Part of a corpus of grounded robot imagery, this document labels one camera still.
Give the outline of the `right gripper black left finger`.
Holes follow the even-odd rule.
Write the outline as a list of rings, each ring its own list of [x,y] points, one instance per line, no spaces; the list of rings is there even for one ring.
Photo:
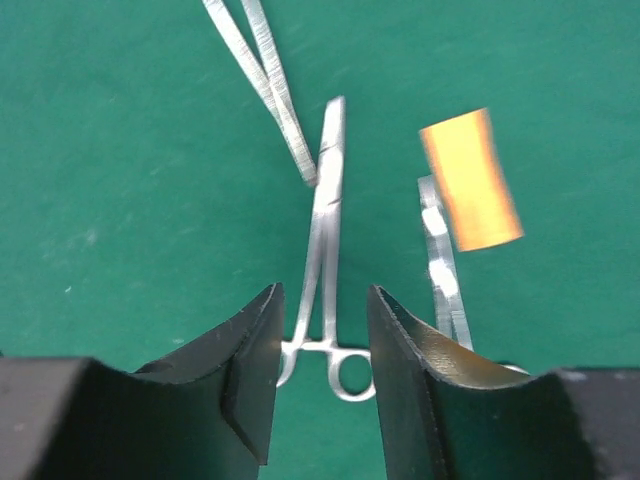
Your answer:
[[[5,479],[254,479],[269,454],[284,289],[135,372],[3,357]]]

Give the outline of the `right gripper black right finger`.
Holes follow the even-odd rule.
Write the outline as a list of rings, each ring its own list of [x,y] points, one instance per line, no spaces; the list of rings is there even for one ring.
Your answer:
[[[391,479],[635,479],[639,372],[528,375],[367,295],[371,364]]]

